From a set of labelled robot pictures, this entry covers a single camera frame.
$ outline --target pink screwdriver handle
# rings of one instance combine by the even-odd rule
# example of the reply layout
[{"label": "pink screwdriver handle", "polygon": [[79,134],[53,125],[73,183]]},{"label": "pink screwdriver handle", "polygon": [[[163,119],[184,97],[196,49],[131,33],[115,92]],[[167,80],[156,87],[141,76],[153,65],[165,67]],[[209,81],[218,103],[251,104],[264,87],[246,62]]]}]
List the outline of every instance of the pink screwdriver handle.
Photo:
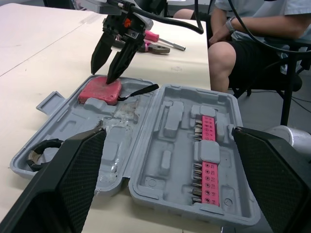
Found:
[{"label": "pink screwdriver handle", "polygon": [[158,42],[159,41],[159,35],[158,34],[154,34],[151,31],[146,31],[145,39],[146,40],[151,40],[153,42]]}]

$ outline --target black strap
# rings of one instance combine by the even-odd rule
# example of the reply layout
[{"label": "black strap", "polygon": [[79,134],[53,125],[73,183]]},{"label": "black strap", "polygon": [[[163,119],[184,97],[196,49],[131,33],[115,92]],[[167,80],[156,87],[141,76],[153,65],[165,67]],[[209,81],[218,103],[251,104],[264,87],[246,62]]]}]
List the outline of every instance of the black strap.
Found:
[{"label": "black strap", "polygon": [[125,101],[127,100],[129,97],[133,97],[133,96],[138,96],[138,95],[142,95],[142,94],[146,94],[146,93],[149,93],[149,92],[152,92],[152,91],[155,91],[159,88],[159,85],[158,84],[152,84],[150,86],[147,86],[141,90],[138,90],[138,91],[135,91],[133,92],[131,95],[128,95],[126,97],[118,97],[118,101]]},{"label": "black strap", "polygon": [[64,141],[59,140],[58,138],[44,140],[40,142],[39,144],[32,147],[32,149],[28,154],[26,163],[28,164],[28,166],[31,168],[32,171],[39,171],[40,169],[43,168],[44,165],[48,164],[49,162],[36,164],[37,161],[34,161],[32,156],[35,155],[36,160],[38,160],[46,148],[60,148],[63,142]]}]

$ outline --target white table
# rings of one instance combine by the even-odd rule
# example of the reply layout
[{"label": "white table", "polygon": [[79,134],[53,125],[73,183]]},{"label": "white table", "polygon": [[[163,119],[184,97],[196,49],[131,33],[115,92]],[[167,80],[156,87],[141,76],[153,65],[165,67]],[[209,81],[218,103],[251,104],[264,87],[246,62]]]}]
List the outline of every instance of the white table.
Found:
[{"label": "white table", "polygon": [[[47,120],[35,107],[55,90],[69,97],[90,75],[90,58],[102,34],[104,17],[93,12],[18,4],[0,7],[0,219],[29,182],[14,174],[9,163]],[[186,51],[171,49],[168,56],[136,54],[123,75],[158,84],[179,83],[210,89],[206,35],[157,22],[152,31],[186,46]],[[114,55],[115,51],[99,74],[107,74]],[[86,233],[218,233],[219,230],[208,223],[138,206],[126,186],[111,198],[95,197],[84,227]]]}]

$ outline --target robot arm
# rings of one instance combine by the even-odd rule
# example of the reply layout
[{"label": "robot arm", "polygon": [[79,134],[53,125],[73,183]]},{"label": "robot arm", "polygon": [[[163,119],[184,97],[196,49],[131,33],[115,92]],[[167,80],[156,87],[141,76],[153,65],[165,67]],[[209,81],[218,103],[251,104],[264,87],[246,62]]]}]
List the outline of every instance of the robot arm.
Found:
[{"label": "robot arm", "polygon": [[165,4],[166,0],[82,0],[83,7],[100,14],[108,14],[103,21],[104,33],[91,58],[91,73],[95,74],[106,63],[112,52],[113,42],[120,36],[125,45],[110,64],[107,84],[120,77],[142,46],[145,30],[150,30],[153,26],[151,19],[133,13],[131,7],[159,15]]}]

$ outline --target person's hand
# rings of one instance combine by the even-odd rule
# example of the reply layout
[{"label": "person's hand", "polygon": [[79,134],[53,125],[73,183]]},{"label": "person's hand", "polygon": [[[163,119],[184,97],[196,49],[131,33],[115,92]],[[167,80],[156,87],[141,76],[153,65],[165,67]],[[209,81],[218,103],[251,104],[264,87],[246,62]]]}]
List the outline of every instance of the person's hand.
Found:
[{"label": "person's hand", "polygon": [[230,37],[230,31],[223,25],[212,37],[209,39],[209,44],[213,45],[219,41],[226,41],[226,39]]}]

